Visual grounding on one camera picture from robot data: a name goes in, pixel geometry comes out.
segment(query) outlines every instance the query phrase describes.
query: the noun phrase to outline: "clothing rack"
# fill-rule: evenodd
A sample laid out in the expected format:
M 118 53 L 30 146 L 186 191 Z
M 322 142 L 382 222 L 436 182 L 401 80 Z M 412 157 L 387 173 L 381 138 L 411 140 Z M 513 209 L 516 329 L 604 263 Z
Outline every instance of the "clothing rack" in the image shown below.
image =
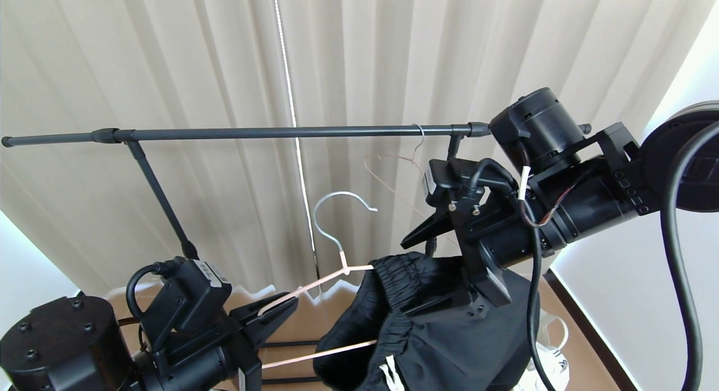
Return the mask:
M 276 128 L 182 128 L 176 130 L 121 130 L 101 128 L 90 133 L 69 133 L 52 135 L 29 135 L 25 137 L 3 137 L 0 142 L 7 148 L 59 143 L 124 143 L 128 146 L 142 174 L 162 207 L 165 217 L 180 240 L 185 258 L 198 260 L 197 249 L 188 239 L 180 220 L 172 210 L 170 201 L 162 190 L 160 182 L 147 161 L 139 141 L 157 140 L 224 140 L 257 138 L 331 138 L 331 137 L 402 137 L 416 135 L 446 135 L 450 137 L 447 159 L 454 158 L 459 150 L 459 141 L 464 137 L 490 135 L 489 125 L 483 122 L 449 125 L 358 125 L 340 127 L 276 127 Z

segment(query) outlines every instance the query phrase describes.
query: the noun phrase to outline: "white bag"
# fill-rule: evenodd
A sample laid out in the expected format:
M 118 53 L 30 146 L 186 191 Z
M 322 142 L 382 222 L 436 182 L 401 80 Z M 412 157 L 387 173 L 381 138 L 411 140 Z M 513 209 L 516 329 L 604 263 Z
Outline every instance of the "white bag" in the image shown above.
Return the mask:
M 559 320 L 565 329 L 565 337 L 560 342 L 559 347 L 552 347 L 549 344 L 549 329 L 548 326 L 551 322 Z M 562 348 L 567 344 L 567 340 L 570 338 L 570 330 L 567 327 L 565 320 L 560 319 L 552 314 L 548 314 L 544 310 L 539 312 L 539 332 L 537 333 L 537 354 L 541 365 L 544 368 L 544 372 L 547 373 L 549 381 L 552 382 L 552 386 L 556 391 L 565 391 L 567 384 L 570 383 L 570 363 L 562 354 Z M 534 362 L 529 361 L 529 365 L 524 374 L 522 375 L 519 383 L 514 386 L 513 391 L 547 391 L 547 388 L 542 383 L 539 375 L 537 374 Z

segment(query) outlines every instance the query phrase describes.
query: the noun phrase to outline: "curtain fold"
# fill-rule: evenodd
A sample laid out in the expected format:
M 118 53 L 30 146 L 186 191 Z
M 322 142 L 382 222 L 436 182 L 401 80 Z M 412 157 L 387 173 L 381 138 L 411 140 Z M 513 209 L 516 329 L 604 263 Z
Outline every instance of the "curtain fold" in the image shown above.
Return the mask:
M 488 122 L 548 86 L 578 123 L 598 131 L 622 121 L 639 137 L 715 1 L 277 6 L 298 126 Z M 2 133 L 292 126 L 278 27 L 275 0 L 2 0 Z M 419 143 L 301 139 L 310 210 L 335 190 L 379 208 L 368 212 L 337 197 L 318 212 L 353 265 L 404 252 L 401 239 L 431 215 L 421 173 L 393 158 L 411 158 Z M 448 143 L 427 137 L 418 164 L 445 158 Z M 329 240 L 315 235 L 313 250 L 294 140 L 143 148 L 200 257 L 233 283 L 249 291 L 297 288 L 315 278 L 315 254 L 321 274 L 339 268 Z M 88 293 L 123 286 L 141 266 L 180 252 L 124 146 L 0 154 L 3 212 Z M 491 156 L 511 167 L 491 137 L 465 138 L 459 156 Z M 437 253 L 459 253 L 451 235 Z

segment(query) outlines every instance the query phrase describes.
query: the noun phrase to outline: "black fabric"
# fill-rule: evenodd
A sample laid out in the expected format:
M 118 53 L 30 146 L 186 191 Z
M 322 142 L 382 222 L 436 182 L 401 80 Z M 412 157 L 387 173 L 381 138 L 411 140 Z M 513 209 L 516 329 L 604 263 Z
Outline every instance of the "black fabric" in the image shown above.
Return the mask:
M 375 269 L 365 273 L 354 302 L 321 338 L 317 352 L 373 339 L 377 344 L 315 358 L 324 384 L 339 391 L 388 389 L 380 365 L 390 355 L 408 391 L 501 391 L 518 383 L 529 362 L 527 279 L 505 271 L 512 302 L 489 309 L 483 319 L 419 324 L 402 311 L 461 285 L 462 258 L 413 252 L 370 264 Z

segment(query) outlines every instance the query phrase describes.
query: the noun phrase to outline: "white drawstring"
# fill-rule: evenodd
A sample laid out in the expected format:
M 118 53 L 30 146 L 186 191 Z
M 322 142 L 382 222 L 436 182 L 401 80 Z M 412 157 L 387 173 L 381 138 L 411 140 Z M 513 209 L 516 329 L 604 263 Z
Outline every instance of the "white drawstring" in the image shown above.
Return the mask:
M 380 368 L 385 373 L 387 388 L 389 388 L 390 391 L 405 391 L 402 379 L 399 373 L 397 373 L 394 356 L 387 356 L 387 365 L 381 365 Z

